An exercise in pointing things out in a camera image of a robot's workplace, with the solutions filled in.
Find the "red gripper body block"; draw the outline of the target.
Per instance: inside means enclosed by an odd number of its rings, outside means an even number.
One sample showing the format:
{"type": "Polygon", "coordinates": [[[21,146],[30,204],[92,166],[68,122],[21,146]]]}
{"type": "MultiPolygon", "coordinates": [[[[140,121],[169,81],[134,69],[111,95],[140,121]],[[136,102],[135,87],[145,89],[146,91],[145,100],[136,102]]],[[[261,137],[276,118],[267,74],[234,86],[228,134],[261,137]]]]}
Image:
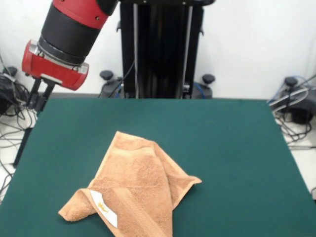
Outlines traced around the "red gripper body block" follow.
{"type": "Polygon", "coordinates": [[[24,51],[22,71],[37,79],[48,79],[75,91],[86,80],[89,65],[82,63],[79,66],[71,66],[58,62],[40,50],[35,40],[30,40],[24,51]]]}

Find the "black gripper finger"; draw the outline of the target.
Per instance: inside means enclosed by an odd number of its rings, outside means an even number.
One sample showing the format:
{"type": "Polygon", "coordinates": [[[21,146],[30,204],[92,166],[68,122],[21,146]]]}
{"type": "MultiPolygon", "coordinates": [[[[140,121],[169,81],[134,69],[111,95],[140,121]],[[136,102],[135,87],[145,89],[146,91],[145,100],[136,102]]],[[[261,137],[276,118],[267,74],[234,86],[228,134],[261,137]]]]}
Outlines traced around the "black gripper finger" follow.
{"type": "Polygon", "coordinates": [[[50,97],[50,95],[52,94],[52,91],[55,87],[55,83],[54,82],[46,82],[47,87],[44,91],[44,93],[42,95],[40,95],[37,99],[37,103],[36,103],[36,111],[43,111],[45,108],[45,105],[50,97]]]}
{"type": "Polygon", "coordinates": [[[38,89],[40,87],[40,84],[41,84],[41,79],[35,79],[35,82],[33,84],[33,87],[29,93],[29,97],[28,97],[27,102],[26,102],[26,106],[29,109],[34,109],[36,104],[37,104],[37,101],[39,98],[38,89]]]}

